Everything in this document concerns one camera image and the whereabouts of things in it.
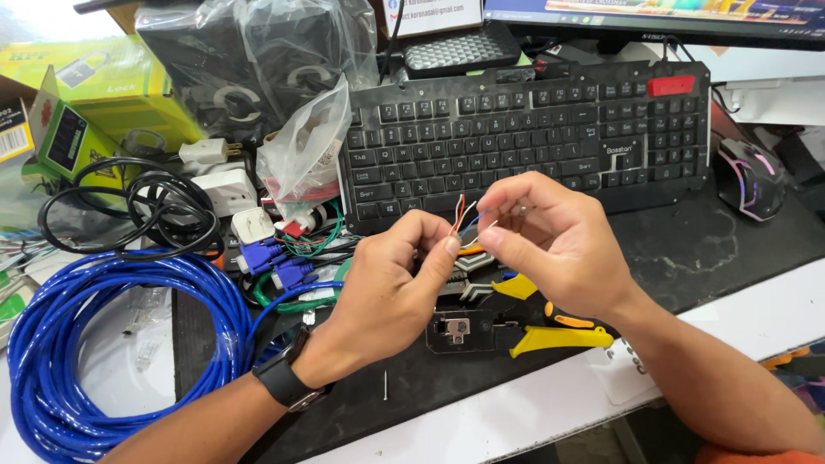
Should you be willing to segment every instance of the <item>forearm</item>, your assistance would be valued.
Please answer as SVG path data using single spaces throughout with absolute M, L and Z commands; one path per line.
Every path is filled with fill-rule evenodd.
M 284 413 L 286 407 L 246 374 L 144 428 L 100 463 L 237 462 Z
M 752 454 L 825 453 L 813 415 L 765 368 L 656 305 L 640 289 L 606 320 L 628 340 L 667 402 L 711 443 Z

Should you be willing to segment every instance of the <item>orange shirt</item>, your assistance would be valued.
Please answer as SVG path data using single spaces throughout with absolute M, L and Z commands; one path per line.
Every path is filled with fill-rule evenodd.
M 773 456 L 744 456 L 720 447 L 707 446 L 696 456 L 695 464 L 825 464 L 825 459 L 798 451 Z

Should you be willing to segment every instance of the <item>hand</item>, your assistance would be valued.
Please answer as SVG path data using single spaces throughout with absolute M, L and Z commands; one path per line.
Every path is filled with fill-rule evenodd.
M 450 223 L 418 210 L 362 239 L 335 310 L 310 335 L 295 375 L 318 388 L 408 347 L 432 317 L 459 247 Z M 413 257 L 422 261 L 415 277 Z
M 478 202 L 485 209 L 481 246 L 568 313 L 609 323 L 641 291 L 595 198 L 530 172 L 495 182 Z

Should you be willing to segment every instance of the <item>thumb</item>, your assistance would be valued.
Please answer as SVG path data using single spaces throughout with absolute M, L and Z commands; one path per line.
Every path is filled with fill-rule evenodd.
M 543 281 L 544 276 L 553 269 L 552 259 L 545 250 L 510 230 L 488 227 L 478 236 L 478 244 L 534 283 Z
M 438 293 L 453 272 L 460 248 L 461 242 L 453 235 L 441 239 L 424 258 L 413 285 L 425 295 Z

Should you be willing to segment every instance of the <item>red button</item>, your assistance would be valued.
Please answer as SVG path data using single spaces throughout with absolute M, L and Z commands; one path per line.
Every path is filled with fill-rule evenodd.
M 648 95 L 663 97 L 693 92 L 694 76 L 673 76 L 672 78 L 655 78 L 648 81 Z

